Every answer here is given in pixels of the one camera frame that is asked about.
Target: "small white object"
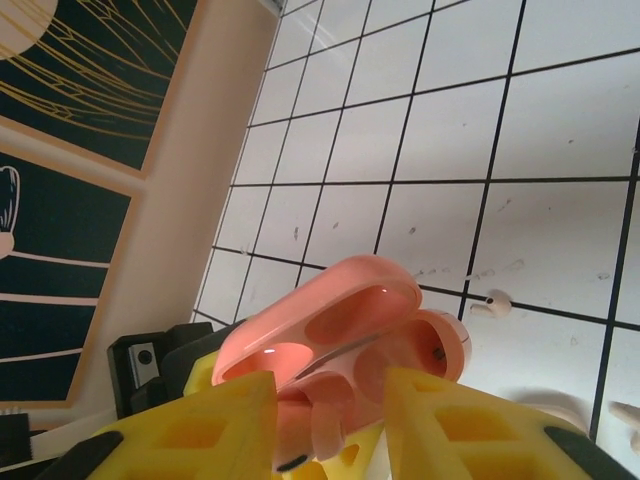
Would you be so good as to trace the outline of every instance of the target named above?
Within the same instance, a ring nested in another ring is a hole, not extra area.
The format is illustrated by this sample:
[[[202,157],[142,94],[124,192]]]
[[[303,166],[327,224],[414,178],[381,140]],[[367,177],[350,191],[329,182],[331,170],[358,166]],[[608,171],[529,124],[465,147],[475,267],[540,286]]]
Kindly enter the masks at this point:
[[[500,290],[491,290],[485,303],[471,305],[471,313],[482,317],[503,318],[511,312],[509,295]]]

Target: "dark green poster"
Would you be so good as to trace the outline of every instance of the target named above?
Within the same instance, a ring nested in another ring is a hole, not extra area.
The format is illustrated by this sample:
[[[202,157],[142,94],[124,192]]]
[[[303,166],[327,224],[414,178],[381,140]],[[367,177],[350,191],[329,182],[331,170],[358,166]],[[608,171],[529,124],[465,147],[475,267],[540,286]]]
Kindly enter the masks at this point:
[[[142,169],[196,2],[3,0],[0,116]]]
[[[67,399],[130,202],[0,153],[0,402]]]

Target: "white tile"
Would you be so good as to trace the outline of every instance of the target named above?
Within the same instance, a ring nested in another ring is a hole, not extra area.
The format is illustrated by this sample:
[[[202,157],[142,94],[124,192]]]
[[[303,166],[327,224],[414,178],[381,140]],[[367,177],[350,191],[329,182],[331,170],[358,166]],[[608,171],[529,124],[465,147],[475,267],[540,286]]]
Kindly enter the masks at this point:
[[[408,105],[403,98],[346,109],[327,180],[390,180]]]
[[[249,268],[249,259],[248,255],[216,250],[198,310],[232,323]]]
[[[269,70],[265,74],[253,124],[282,120],[291,116],[293,102],[302,78],[304,60]]]
[[[473,1],[434,13],[418,90],[505,75],[520,3]]]
[[[494,177],[629,175],[640,54],[511,80]]]
[[[385,185],[325,187],[305,261],[330,266],[373,253],[386,196]]]
[[[320,3],[318,0],[289,0],[287,5],[284,7],[284,13],[289,13],[296,8],[300,8],[307,3],[311,3],[315,1],[316,3]]]
[[[604,326],[520,309],[497,320],[468,307],[463,324],[473,353],[460,383],[509,400],[553,390],[591,412]]]
[[[609,413],[609,402],[621,402],[640,407],[638,351],[640,351],[640,332],[616,328],[609,357],[597,443],[622,466],[640,477],[640,459],[629,445],[633,430]]]
[[[319,186],[274,187],[255,251],[301,260],[319,193]]]
[[[227,199],[224,201],[224,207],[222,208],[222,212],[220,213],[220,218],[218,219],[218,225],[216,226],[216,234],[213,237],[213,245],[218,243],[218,238],[220,238],[220,231],[222,230],[222,224],[224,223],[224,217],[227,212],[227,208],[229,207],[229,199],[231,198],[232,188],[227,189]]]
[[[422,285],[461,291],[482,185],[395,185],[378,254]]]
[[[365,32],[405,21],[430,10],[431,0],[373,0]]]
[[[364,37],[347,104],[410,93],[426,28],[423,17]]]
[[[636,48],[639,23],[637,0],[527,2],[514,70]]]
[[[214,332],[226,328],[226,325],[224,323],[216,322],[215,320],[205,317],[204,315],[200,315],[199,313],[196,313],[194,315],[193,321],[191,323],[210,323]]]
[[[322,181],[339,116],[329,112],[291,120],[276,183]]]
[[[332,47],[362,33],[369,0],[325,0],[311,51]]]
[[[616,320],[640,325],[638,309],[638,287],[640,286],[640,192],[636,187],[633,216],[629,228],[627,251],[624,257],[622,283],[618,297]]]
[[[298,285],[304,285],[309,280],[311,280],[314,277],[317,277],[322,272],[323,270],[320,270],[319,268],[302,267],[302,271],[300,272],[300,281],[298,282]]]
[[[304,57],[309,53],[319,11],[320,2],[315,2],[282,17],[278,38],[269,61],[270,67]]]
[[[606,317],[627,185],[492,185],[471,291]]]
[[[349,42],[309,57],[296,103],[296,115],[342,106],[357,43]]]
[[[504,81],[414,98],[396,178],[485,178]]]
[[[233,188],[216,245],[252,252],[268,194],[269,187]]]
[[[271,183],[286,129],[286,121],[249,129],[234,183]]]
[[[204,291],[204,284],[207,281],[207,273],[209,273],[209,267],[211,266],[211,260],[213,259],[213,248],[209,249],[209,256],[207,258],[207,263],[204,265],[204,271],[202,272],[202,279],[200,279],[200,286],[198,287],[198,297],[196,298],[196,304],[194,308],[198,308],[200,305],[200,298],[202,297],[202,292]]]
[[[298,267],[254,258],[240,302],[238,319],[261,312],[295,288]]]
[[[457,317],[458,310],[460,309],[460,297],[422,290],[422,304],[420,308],[441,310]]]

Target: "white tiled wall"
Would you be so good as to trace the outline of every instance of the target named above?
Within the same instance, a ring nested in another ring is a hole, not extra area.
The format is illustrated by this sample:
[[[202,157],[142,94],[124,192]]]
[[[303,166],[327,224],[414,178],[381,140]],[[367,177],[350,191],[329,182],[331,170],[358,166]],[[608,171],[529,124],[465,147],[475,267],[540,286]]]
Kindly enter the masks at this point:
[[[640,475],[607,410],[640,405],[638,25],[637,0],[290,0],[196,321],[386,256],[469,329],[462,383],[578,399]],[[516,308],[472,316],[493,288]]]

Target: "square hole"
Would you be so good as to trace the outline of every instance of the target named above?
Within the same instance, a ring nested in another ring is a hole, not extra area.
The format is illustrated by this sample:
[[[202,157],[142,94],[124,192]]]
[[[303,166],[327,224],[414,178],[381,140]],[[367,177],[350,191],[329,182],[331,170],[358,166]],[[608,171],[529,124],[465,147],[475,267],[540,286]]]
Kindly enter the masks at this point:
[[[445,407],[438,409],[435,417],[452,442],[487,442],[517,438],[498,413],[486,408]]]
[[[473,480],[548,480],[558,473],[544,468],[532,454],[468,454],[462,461]]]
[[[227,422],[223,419],[186,417],[170,425],[158,440],[156,447],[179,450],[211,449],[220,440],[226,426]]]

